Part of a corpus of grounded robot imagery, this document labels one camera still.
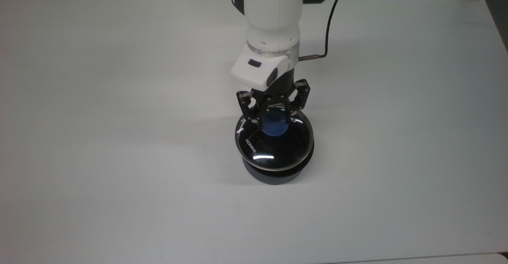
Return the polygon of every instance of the black button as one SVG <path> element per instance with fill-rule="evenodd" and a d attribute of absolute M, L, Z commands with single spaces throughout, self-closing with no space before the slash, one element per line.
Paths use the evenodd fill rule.
<path fill-rule="evenodd" d="M 249 65 L 251 65 L 253 67 L 261 67 L 261 62 L 258 62 L 258 61 L 250 59 L 249 60 Z"/>

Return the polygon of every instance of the white surface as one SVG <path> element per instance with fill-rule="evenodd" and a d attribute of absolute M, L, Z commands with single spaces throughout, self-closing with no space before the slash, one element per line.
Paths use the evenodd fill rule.
<path fill-rule="evenodd" d="M 508 56 L 485 2 L 340 0 L 298 63 L 316 151 L 243 168 L 230 0 L 0 0 L 0 262 L 287 263 L 508 250 Z M 332 1 L 305 6 L 322 53 Z"/>
<path fill-rule="evenodd" d="M 481 254 L 448 257 L 431 257 L 400 260 L 383 260 L 371 264 L 508 264 L 508 260 L 500 254 Z"/>

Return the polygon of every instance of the black cable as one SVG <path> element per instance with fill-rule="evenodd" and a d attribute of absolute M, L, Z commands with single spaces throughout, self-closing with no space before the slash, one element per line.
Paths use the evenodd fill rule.
<path fill-rule="evenodd" d="M 319 58 L 324 58 L 328 54 L 328 35 L 330 34 L 330 24 L 332 23 L 333 12 L 335 11 L 335 6 L 337 6 L 337 2 L 339 0 L 335 0 L 332 6 L 332 11 L 330 11 L 330 16 L 328 16 L 328 24 L 326 25 L 326 35 L 325 35 L 325 53 L 319 55 Z"/>
<path fill-rule="evenodd" d="M 333 2 L 332 10 L 330 11 L 330 16 L 328 16 L 328 23 L 326 25 L 326 35 L 325 35 L 325 53 L 324 54 L 313 54 L 310 56 L 300 56 L 298 58 L 299 61 L 307 61 L 307 60 L 315 60 L 316 58 L 324 58 L 328 54 L 328 36 L 330 34 L 330 25 L 332 24 L 333 12 L 335 11 L 335 6 L 337 6 L 337 2 L 339 0 L 335 0 Z"/>

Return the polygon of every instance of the table surface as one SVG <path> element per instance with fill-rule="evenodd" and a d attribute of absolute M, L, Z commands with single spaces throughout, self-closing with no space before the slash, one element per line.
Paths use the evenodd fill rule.
<path fill-rule="evenodd" d="M 500 254 L 478 254 L 447 257 L 428 257 L 398 260 L 381 260 L 370 264 L 508 264 Z"/>
<path fill-rule="evenodd" d="M 332 1 L 305 5 L 301 55 Z M 508 250 L 508 54 L 484 0 L 340 0 L 301 62 L 316 150 L 252 178 L 230 0 L 0 0 L 0 262 Z"/>

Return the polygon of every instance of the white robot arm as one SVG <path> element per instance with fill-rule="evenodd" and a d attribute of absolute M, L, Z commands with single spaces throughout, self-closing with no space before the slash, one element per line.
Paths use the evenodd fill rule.
<path fill-rule="evenodd" d="M 298 60 L 326 56 L 327 44 L 323 55 L 298 56 L 302 4 L 323 0 L 232 2 L 245 15 L 248 27 L 247 41 L 231 73 L 251 88 L 236 93 L 242 110 L 235 128 L 236 146 L 252 176 L 267 184 L 283 184 L 303 170 L 314 151 L 312 125 L 301 112 L 310 87 L 305 79 L 294 81 L 294 67 Z M 294 91 L 297 94 L 290 100 Z"/>
<path fill-rule="evenodd" d="M 233 78 L 265 91 L 298 62 L 303 0 L 243 0 L 247 42 L 234 64 Z"/>

